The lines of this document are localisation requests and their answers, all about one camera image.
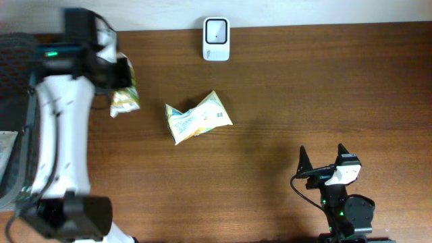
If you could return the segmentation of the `large yellow white snack bag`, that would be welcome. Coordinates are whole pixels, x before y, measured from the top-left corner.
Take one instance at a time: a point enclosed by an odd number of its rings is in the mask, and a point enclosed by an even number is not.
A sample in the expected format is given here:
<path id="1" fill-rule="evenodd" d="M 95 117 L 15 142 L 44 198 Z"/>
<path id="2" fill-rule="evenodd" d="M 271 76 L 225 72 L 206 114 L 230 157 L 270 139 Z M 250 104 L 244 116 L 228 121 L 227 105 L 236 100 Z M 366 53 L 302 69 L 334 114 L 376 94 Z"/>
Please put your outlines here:
<path id="1" fill-rule="evenodd" d="M 214 128 L 233 125 L 214 90 L 196 107 L 189 109 L 185 113 L 166 104 L 165 117 L 175 145 Z"/>

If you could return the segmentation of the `green yellow snack bar wrapper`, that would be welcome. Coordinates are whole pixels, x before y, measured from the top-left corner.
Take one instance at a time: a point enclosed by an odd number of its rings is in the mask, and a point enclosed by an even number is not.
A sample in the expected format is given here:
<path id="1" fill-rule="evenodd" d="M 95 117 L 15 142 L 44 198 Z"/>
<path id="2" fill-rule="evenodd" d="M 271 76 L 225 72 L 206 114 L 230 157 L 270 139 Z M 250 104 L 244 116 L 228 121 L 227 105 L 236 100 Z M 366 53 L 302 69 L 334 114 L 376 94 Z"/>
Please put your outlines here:
<path id="1" fill-rule="evenodd" d="M 126 88 L 121 88 L 112 93 L 112 101 L 110 106 L 110 116 L 117 117 L 120 113 L 130 113 L 140 109 L 139 96 L 136 90 L 136 75 L 132 62 L 128 57 L 122 53 L 117 53 L 117 58 L 123 58 L 128 64 L 128 71 L 130 72 L 131 85 Z"/>

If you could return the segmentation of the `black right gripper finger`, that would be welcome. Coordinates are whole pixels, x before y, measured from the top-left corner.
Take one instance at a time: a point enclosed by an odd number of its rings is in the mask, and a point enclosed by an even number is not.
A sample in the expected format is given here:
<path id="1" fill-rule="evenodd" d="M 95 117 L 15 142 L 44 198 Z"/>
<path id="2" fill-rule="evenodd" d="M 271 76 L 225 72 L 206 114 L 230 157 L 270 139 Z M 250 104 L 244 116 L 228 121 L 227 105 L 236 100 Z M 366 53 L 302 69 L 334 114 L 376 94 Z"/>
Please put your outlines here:
<path id="1" fill-rule="evenodd" d="M 304 146 L 300 147 L 299 162 L 296 170 L 296 178 L 307 178 L 313 167 Z"/>
<path id="2" fill-rule="evenodd" d="M 337 154 L 339 156 L 342 156 L 342 155 L 349 155 L 350 153 L 348 152 L 348 150 L 345 148 L 345 146 L 342 143 L 339 143 L 337 146 Z"/>

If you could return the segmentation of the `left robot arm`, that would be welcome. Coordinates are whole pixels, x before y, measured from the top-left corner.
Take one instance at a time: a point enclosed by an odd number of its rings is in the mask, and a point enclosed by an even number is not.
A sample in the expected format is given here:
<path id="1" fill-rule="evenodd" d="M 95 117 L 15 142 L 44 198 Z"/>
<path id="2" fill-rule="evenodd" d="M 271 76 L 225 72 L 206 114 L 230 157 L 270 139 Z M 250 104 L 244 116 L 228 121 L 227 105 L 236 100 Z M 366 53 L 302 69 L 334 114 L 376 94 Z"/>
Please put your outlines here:
<path id="1" fill-rule="evenodd" d="M 31 82 L 40 115 L 38 167 L 30 198 L 16 217 L 48 240 L 134 242 L 113 221 L 106 196 L 90 194 L 88 121 L 98 91 L 132 85 L 116 31 L 99 14 L 81 7 L 63 11 L 60 43 L 37 47 Z"/>

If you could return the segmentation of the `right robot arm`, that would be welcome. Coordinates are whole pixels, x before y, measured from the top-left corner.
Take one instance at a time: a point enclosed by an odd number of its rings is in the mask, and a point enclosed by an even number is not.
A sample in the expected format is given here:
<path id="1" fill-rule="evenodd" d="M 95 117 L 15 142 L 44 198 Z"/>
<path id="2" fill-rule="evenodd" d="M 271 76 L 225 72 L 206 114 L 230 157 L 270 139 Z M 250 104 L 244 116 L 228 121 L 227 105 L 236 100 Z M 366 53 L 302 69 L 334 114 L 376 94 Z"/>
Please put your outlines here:
<path id="1" fill-rule="evenodd" d="M 363 195 L 348 194 L 346 187 L 354 183 L 362 164 L 358 156 L 348 152 L 343 144 L 337 146 L 335 162 L 314 168 L 304 146 L 299 149 L 299 162 L 296 173 L 290 179 L 292 190 L 306 202 L 322 211 L 327 219 L 329 233 L 320 234 L 323 243 L 382 243 L 389 238 L 369 238 L 373 231 L 372 221 L 375 202 Z M 303 195 L 294 185 L 295 180 L 306 180 L 307 190 L 318 189 L 320 203 L 317 204 Z"/>

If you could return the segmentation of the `white cosmetic tube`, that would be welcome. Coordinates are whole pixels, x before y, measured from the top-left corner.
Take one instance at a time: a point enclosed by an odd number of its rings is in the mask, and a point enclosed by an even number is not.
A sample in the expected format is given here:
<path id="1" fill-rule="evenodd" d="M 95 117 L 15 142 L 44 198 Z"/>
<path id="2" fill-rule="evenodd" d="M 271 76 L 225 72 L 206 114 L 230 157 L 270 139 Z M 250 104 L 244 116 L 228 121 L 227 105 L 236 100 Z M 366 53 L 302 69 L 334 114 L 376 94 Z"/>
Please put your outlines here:
<path id="1" fill-rule="evenodd" d="M 3 178 L 18 132 L 1 131 L 0 133 L 0 178 Z"/>

